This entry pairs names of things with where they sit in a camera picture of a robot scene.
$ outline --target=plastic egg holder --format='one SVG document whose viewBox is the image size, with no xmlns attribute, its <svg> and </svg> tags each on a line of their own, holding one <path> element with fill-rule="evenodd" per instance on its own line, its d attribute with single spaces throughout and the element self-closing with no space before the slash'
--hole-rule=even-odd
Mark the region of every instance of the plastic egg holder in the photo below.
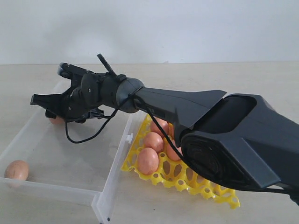
<svg viewBox="0 0 299 224">
<path fill-rule="evenodd" d="M 147 115 L 140 126 L 137 136 L 129 150 L 123 163 L 122 171 L 134 170 L 142 180 L 151 180 L 152 184 L 162 183 L 164 187 L 176 187 L 178 191 L 187 190 L 191 195 L 201 194 L 203 198 L 213 198 L 216 203 L 227 202 L 231 209 L 240 207 L 240 201 L 235 194 L 235 190 L 224 188 L 207 179 L 201 178 L 191 170 L 183 161 L 172 161 L 165 153 L 167 140 L 164 138 L 164 150 L 158 153 L 159 166 L 156 172 L 151 175 L 144 175 L 137 168 L 137 157 L 144 148 L 143 138 L 150 132 L 152 119 Z"/>
</svg>

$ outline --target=robotic arm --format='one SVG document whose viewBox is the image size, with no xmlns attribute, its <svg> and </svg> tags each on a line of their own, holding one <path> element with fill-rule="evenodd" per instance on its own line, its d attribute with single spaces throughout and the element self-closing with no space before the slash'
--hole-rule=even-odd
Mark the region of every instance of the robotic arm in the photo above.
<svg viewBox="0 0 299 224">
<path fill-rule="evenodd" d="M 105 118 L 105 126 L 118 110 L 141 110 L 156 125 L 155 117 L 174 125 L 175 145 L 182 155 L 158 127 L 200 176 L 231 189 L 289 194 L 299 205 L 299 125 L 278 114 L 263 97 L 147 88 L 138 79 L 116 75 L 101 54 L 98 58 L 107 73 L 62 63 L 58 74 L 71 80 L 70 88 L 61 94 L 32 96 L 30 104 L 44 108 L 46 117 L 65 120 L 69 140 L 69 122 Z M 114 108 L 114 113 L 105 116 L 101 105 Z M 270 188 L 274 185 L 282 189 Z"/>
</svg>

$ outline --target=yellow egg tray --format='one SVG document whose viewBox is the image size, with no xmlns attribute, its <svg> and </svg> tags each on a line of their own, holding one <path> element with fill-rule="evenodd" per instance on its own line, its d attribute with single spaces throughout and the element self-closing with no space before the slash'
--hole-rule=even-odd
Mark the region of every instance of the yellow egg tray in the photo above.
<svg viewBox="0 0 299 224">
<path fill-rule="evenodd" d="M 227 202 L 231 209 L 240 207 L 240 201 L 234 189 L 224 188 L 202 178 L 181 160 L 172 161 L 169 159 L 165 153 L 165 147 L 167 145 L 166 138 L 164 138 L 164 151 L 158 153 L 159 166 L 157 171 L 151 175 L 140 173 L 137 168 L 137 157 L 144 148 L 143 138 L 150 132 L 151 121 L 151 117 L 147 114 L 122 165 L 122 171 L 129 172 L 133 170 L 139 175 L 140 179 L 151 180 L 154 185 L 161 182 L 166 188 L 174 186 L 178 191 L 187 190 L 191 195 L 201 194 L 203 198 L 212 198 L 216 203 Z"/>
</svg>

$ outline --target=brown egg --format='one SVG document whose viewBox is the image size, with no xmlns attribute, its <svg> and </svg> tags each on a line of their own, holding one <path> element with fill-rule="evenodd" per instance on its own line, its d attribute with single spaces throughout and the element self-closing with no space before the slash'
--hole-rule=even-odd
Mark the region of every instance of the brown egg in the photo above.
<svg viewBox="0 0 299 224">
<path fill-rule="evenodd" d="M 6 168 L 4 177 L 25 181 L 29 175 L 29 166 L 23 160 L 15 160 Z"/>
<path fill-rule="evenodd" d="M 169 123 L 169 135 L 174 139 L 174 129 L 173 124 Z"/>
<path fill-rule="evenodd" d="M 182 154 L 182 149 L 181 149 L 181 147 L 176 148 L 176 149 Z M 179 157 L 179 156 L 177 155 L 177 153 L 172 149 L 172 147 L 171 147 L 171 145 L 170 145 L 169 143 L 167 143 L 167 146 L 166 146 L 166 154 L 167 154 L 167 156 L 168 156 L 171 160 L 173 160 L 173 161 L 179 161 L 179 160 L 180 160 L 180 157 Z"/>
<path fill-rule="evenodd" d="M 164 148 L 164 141 L 162 137 L 156 132 L 147 133 L 143 139 L 143 143 L 146 148 L 152 148 L 157 153 L 162 152 Z"/>
<path fill-rule="evenodd" d="M 159 157 L 154 149 L 147 147 L 141 150 L 137 157 L 137 168 L 141 173 L 150 175 L 158 169 L 158 166 Z"/>
<path fill-rule="evenodd" d="M 165 120 L 162 120 L 160 118 L 156 118 L 158 124 L 163 128 L 163 130 L 166 132 L 166 134 L 168 134 L 169 132 L 169 127 L 168 127 L 168 123 Z M 164 138 L 163 133 L 160 131 L 160 129 L 158 128 L 158 126 L 154 123 L 154 121 L 152 120 L 150 123 L 150 131 L 152 132 L 156 132 L 158 133 L 162 138 Z"/>
<path fill-rule="evenodd" d="M 54 125 L 64 124 L 64 120 L 61 117 L 59 117 L 59 116 L 56 116 L 56 118 L 49 118 L 49 120 Z"/>
</svg>

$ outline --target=transparent container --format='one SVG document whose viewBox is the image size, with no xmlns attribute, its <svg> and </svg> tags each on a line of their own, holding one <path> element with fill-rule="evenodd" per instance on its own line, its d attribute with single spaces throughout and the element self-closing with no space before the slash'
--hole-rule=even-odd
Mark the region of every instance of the transparent container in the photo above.
<svg viewBox="0 0 299 224">
<path fill-rule="evenodd" d="M 70 82 L 63 80 L 53 93 L 61 93 L 69 86 Z M 66 138 L 64 125 L 51 124 L 45 110 L 36 109 L 0 155 L 0 223 L 112 222 L 121 166 L 146 114 L 118 111 L 98 137 L 73 144 Z M 106 115 L 113 111 L 102 106 L 100 109 Z M 71 123 L 70 137 L 90 137 L 105 121 Z M 15 160 L 29 164 L 26 181 L 4 178 L 6 167 Z"/>
</svg>

